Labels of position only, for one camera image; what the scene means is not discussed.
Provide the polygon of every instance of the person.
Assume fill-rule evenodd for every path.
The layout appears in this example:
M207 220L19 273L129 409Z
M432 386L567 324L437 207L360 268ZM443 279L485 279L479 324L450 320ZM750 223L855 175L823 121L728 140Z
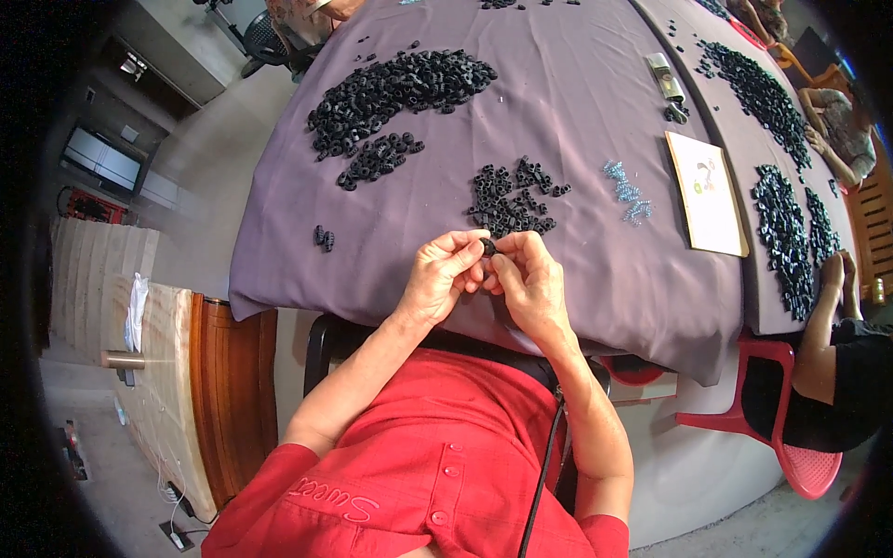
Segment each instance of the person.
M320 45L338 28L341 21L350 19L365 0L264 0L270 12L273 31L292 58L299 50ZM292 79L303 77L304 60L292 60L288 66Z
M795 351L782 440L835 454L869 439L891 417L893 327L863 320L855 263L841 251L822 265L822 290L800 334L771 336ZM844 320L834 326L843 291ZM781 393L781 366L752 358L741 391L745 420L772 439Z
M763 44L773 46L776 42L793 46L788 33L788 21L781 13L784 0L728 0L726 7L736 18L747 25Z
M544 491L529 555L628 553L630 445L571 330L562 266L530 231L484 259L488 237L454 231L421 247L394 312L300 404L203 556L518 555L559 403L521 370L417 348L462 292L481 290L504 296L542 350L573 434L574 515Z
M836 89L805 87L797 95L811 124L806 127L806 140L845 187L858 191L878 159L871 136L873 118L864 94L855 84L849 89L852 103Z

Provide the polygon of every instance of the table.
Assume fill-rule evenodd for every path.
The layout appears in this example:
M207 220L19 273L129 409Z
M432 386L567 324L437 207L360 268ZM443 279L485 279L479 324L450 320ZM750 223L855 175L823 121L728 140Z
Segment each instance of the table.
M755 117L746 116L741 111L740 102L728 82L719 78L708 79L692 71L698 66L704 52L695 46L695 43L701 38L707 42L718 41L753 58L778 80L788 95L794 99L796 108L803 114L797 101L797 91L768 53L751 45L734 31L731 25L726 25L694 0L630 1L637 6L655 33L659 34L667 44L667 53L673 57L676 67L684 72L682 77L688 82L689 89L695 92L705 123L714 132L713 135L716 135L717 141L714 141L714 144L726 149L730 171L738 183L739 193L742 194L739 207L743 210L741 216L751 249L750 257L744 261L745 323L757 335L802 330L805 323L790 319L790 313L785 312L781 304L780 284L775 278L775 273L767 270L766 250L760 245L755 234L759 226L759 216L748 193L749 189L759 181L755 167L760 164L776 165L794 185L795 198L808 222L806 195L804 185L797 180L797 166L790 155L784 153L781 146L775 143L769 130L760 127ZM667 36L669 20L675 21L673 26L676 28L676 37ZM682 46L685 52L676 50L674 48L676 45ZM709 108L713 106L719 106L720 111L715 112ZM834 175L812 148L809 149L809 153L813 158L813 168L803 169L805 185L822 199L831 225L840 234L841 246L851 254L856 254L844 196L839 194L839 197L834 197L828 187L828 181ZM815 277L815 292L818 293L818 270L815 270Z
M728 32L744 40L697 4L691 7L715 20L709 23L723 38ZM416 39L420 49L463 48L490 63L499 79L449 116L395 115L382 133L412 131L426 149L378 182L345 192L335 180L346 160L313 162L306 115L326 89L366 64L355 62L357 55L387 60ZM485 11L472 0L368 0L320 53L258 163L230 270L233 314L243 319L287 306L379 323L399 300L418 246L446 230L472 227L461 215L472 204L472 176L488 163L513 169L526 154L556 183L574 187L545 200L560 226L544 239L564 266L571 323L584 351L636 354L704 386L715 384L744 321L742 264L688 248L663 134L716 143L724 136L708 133L710 127L722 132L759 124L736 119L720 126L716 120L734 111L706 115L692 103L687 125L666 122L666 102L645 62L655 52L682 70L676 51L623 0L531 3L525 11ZM691 98L689 85L683 89ZM628 205L616 201L614 183L602 172L608 159L623 161L642 197L652 201L653 216L641 227L622 221ZM313 246L316 224L335 232L332 253ZM762 280L765 292L756 293L761 301L768 284ZM443 327L538 354L499 297L463 296Z

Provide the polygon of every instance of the power strip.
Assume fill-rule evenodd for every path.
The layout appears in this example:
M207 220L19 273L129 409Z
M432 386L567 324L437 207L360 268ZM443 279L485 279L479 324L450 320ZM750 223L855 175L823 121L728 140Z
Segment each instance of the power strip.
M196 546L191 540L189 540L189 537L184 534L183 529L177 527L176 523L173 524L172 533L170 521L159 523L158 527L162 530L167 539L171 541L171 543L176 546L177 550L179 550L180 552L186 552L187 550Z
M174 500L179 502L179 508L183 510L183 512L189 517L196 517L196 511L192 508L192 504L189 503L189 499L183 497L183 493L179 491L179 488L174 486L172 482L168 480L168 489L173 491Z

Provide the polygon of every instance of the hand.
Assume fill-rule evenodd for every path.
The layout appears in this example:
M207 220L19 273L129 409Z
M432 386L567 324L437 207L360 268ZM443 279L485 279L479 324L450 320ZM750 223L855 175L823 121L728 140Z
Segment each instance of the hand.
M844 261L841 252L835 252L822 264L822 286L840 290L844 281Z
M823 139L828 139L828 127L825 126L825 121L821 118L816 118L815 124L818 124L818 127L814 128L815 131L817 131Z
M497 250L486 264L493 275L483 287L494 295L505 293L505 305L519 328L546 351L571 334L564 305L564 269L536 232L514 232L496 241Z
M819 135L815 128L812 126L806 126L805 128L806 141L809 142L809 145L818 152L819 155L826 155L830 151L830 146L825 139Z
M483 282L480 239L489 236L485 229L454 230L419 248L394 313L428 328L443 321L463 291L473 293Z
M855 260L847 250L841 250L839 254L843 257L843 284L849 290L855 284Z

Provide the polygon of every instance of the paper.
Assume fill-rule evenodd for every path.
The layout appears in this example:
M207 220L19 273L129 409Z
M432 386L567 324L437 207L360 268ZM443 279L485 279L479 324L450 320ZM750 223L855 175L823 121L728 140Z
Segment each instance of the paper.
M691 247L747 257L750 249L722 149L665 133L682 191Z

